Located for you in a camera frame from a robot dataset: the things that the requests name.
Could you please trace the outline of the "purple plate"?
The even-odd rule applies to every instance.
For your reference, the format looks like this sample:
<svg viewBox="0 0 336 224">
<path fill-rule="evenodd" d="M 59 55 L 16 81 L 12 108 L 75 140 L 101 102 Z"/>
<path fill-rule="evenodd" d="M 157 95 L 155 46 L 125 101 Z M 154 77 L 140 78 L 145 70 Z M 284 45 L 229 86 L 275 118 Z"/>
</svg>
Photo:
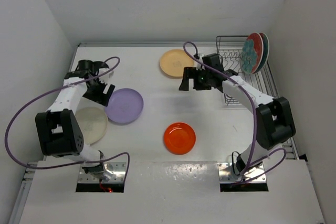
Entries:
<svg viewBox="0 0 336 224">
<path fill-rule="evenodd" d="M 140 116 L 143 107 L 144 101 L 139 92 L 130 88 L 122 88 L 113 92 L 104 110 L 112 122 L 129 124 Z"/>
</svg>

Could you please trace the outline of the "tan plate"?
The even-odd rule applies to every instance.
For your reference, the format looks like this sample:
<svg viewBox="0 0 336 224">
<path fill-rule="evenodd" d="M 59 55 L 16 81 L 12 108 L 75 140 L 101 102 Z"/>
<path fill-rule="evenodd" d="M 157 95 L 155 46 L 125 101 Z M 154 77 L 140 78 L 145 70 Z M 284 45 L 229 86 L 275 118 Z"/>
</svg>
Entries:
<svg viewBox="0 0 336 224">
<path fill-rule="evenodd" d="M 165 52 L 159 60 L 161 70 L 172 78 L 182 78 L 185 67 L 193 67 L 194 61 L 182 49 Z"/>
</svg>

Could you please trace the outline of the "red teal floral plate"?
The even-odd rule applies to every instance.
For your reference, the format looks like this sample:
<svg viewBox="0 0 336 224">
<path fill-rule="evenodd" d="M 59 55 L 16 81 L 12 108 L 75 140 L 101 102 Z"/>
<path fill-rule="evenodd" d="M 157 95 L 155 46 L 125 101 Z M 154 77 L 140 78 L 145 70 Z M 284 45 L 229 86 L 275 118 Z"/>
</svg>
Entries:
<svg viewBox="0 0 336 224">
<path fill-rule="evenodd" d="M 260 33 L 260 36 L 262 38 L 263 41 L 263 54 L 262 54 L 262 58 L 261 58 L 261 62 L 257 68 L 257 70 L 255 71 L 255 73 L 258 73 L 261 71 L 261 69 L 265 66 L 265 64 L 267 63 L 268 57 L 269 57 L 269 51 L 270 51 L 270 43 L 269 43 L 269 38 L 266 34 L 264 33 Z"/>
<path fill-rule="evenodd" d="M 264 53 L 264 43 L 260 33 L 250 34 L 244 42 L 241 53 L 241 69 L 253 74 L 259 67 Z"/>
</svg>

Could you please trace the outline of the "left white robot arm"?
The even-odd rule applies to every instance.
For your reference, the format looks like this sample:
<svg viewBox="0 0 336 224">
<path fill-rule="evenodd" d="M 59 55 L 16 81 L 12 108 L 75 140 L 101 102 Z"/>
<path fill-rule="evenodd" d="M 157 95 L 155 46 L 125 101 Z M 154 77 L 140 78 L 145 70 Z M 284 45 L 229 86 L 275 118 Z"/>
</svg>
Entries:
<svg viewBox="0 0 336 224">
<path fill-rule="evenodd" d="M 103 161 L 101 151 L 85 144 L 75 113 L 81 98 L 108 106 L 115 89 L 108 83 L 110 73 L 105 61 L 80 60 L 76 69 L 66 74 L 64 87 L 54 103 L 35 117 L 40 148 L 45 156 L 82 162 L 84 172 L 102 182 L 113 177 L 112 166 Z"/>
</svg>

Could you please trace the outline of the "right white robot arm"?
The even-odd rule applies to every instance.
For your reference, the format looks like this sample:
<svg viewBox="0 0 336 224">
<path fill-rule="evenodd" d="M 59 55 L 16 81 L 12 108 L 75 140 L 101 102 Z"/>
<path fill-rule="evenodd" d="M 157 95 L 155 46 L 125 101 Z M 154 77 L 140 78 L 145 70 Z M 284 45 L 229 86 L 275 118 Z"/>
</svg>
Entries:
<svg viewBox="0 0 336 224">
<path fill-rule="evenodd" d="M 196 67 L 184 68 L 179 90 L 188 91 L 189 80 L 193 80 L 195 90 L 217 89 L 237 100 L 253 115 L 252 143 L 237 156 L 235 163 L 240 174 L 259 164 L 274 153 L 276 146 L 295 135 L 295 124 L 286 98 L 262 93 L 236 71 L 224 70 L 218 54 L 196 57 L 195 61 Z"/>
</svg>

